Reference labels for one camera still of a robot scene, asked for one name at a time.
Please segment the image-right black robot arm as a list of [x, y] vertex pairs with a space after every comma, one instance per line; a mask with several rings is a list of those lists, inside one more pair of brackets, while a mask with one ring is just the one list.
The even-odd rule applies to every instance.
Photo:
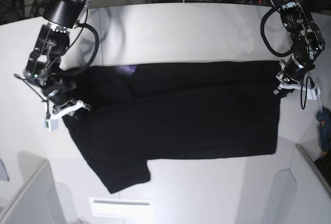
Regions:
[[[281, 60], [281, 70], [276, 78], [281, 85], [303, 84], [307, 72], [315, 68], [314, 61], [325, 49], [325, 40], [319, 27], [315, 24], [305, 0], [270, 0], [271, 9], [263, 16], [260, 24], [260, 33], [267, 49], [276, 57], [289, 57]], [[265, 35], [267, 19], [278, 12], [282, 24], [290, 33], [292, 46], [287, 52], [277, 52], [269, 44]]]

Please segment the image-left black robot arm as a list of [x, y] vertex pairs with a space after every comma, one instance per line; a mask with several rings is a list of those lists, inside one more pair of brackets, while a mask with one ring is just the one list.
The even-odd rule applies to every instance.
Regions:
[[[82, 23], [92, 0], [50, 0], [43, 12], [47, 23], [40, 29], [33, 51], [30, 53], [22, 80], [30, 88], [41, 89], [39, 97], [45, 104], [53, 103], [53, 111], [46, 108], [46, 121], [64, 116], [78, 117], [81, 109], [91, 110], [91, 106], [77, 99], [73, 92], [77, 88], [70, 77], [83, 73], [95, 60], [99, 49], [99, 35], [94, 27]], [[70, 29], [88, 29], [95, 37], [95, 46], [89, 61], [82, 67], [63, 70], [60, 68], [62, 56], [70, 49]]]

